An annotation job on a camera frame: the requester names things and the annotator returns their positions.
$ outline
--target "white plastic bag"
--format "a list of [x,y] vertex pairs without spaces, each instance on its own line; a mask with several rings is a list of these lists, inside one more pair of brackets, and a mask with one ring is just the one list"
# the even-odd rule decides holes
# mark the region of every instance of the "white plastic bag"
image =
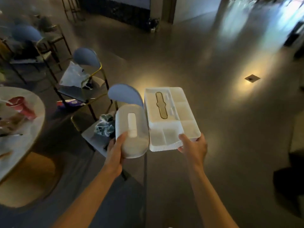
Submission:
[[70,61],[70,65],[64,72],[59,84],[63,86],[76,86],[82,88],[87,82],[83,83],[82,86],[81,82],[89,76],[90,75],[87,74],[80,65]]

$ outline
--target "white marble table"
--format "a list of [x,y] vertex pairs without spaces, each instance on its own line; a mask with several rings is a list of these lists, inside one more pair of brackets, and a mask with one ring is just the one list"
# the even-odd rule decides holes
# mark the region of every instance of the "white marble table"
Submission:
[[[9,100],[17,96],[25,97],[28,106],[34,110],[37,118],[33,121],[26,121],[15,132],[21,133],[23,136],[0,137],[0,150],[12,152],[0,159],[0,181],[29,153],[44,124],[45,107],[36,94],[21,88],[0,87],[0,99]],[[0,103],[0,117],[6,118],[15,113],[14,109],[7,107],[5,103]]]

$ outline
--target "floor drain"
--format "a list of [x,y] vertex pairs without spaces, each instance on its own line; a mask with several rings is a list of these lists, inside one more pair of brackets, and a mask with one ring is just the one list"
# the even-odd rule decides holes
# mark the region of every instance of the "floor drain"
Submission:
[[254,83],[255,81],[257,81],[257,80],[259,80],[259,79],[260,79],[260,78],[259,78],[258,76],[255,76],[255,75],[253,75],[253,74],[245,78],[245,80],[250,81],[250,82],[252,82],[252,83]]

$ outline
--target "plastic bag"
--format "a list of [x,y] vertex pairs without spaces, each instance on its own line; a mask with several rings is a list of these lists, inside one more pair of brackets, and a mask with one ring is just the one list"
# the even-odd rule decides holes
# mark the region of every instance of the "plastic bag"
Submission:
[[95,126],[94,132],[106,137],[110,137],[111,135],[115,134],[114,115],[114,111],[109,114],[102,114],[99,117],[99,123]]
[[82,88],[86,85],[87,81],[82,84],[81,82],[88,78],[90,75],[87,74],[80,65],[70,61],[69,67],[64,72],[59,84],[63,86],[76,86]]

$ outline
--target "hand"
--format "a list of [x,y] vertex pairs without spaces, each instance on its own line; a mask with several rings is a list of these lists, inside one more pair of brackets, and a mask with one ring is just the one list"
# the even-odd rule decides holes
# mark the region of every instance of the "hand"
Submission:
[[116,140],[113,138],[107,149],[107,158],[105,159],[104,169],[109,173],[113,174],[114,177],[118,177],[123,170],[122,161],[123,156],[121,155],[121,145],[125,141],[128,132],[122,133]]
[[207,154],[207,143],[205,136],[201,136],[192,142],[186,135],[180,134],[179,139],[183,142],[183,146],[178,148],[178,151],[183,153],[188,161],[189,167],[203,168],[203,162]]

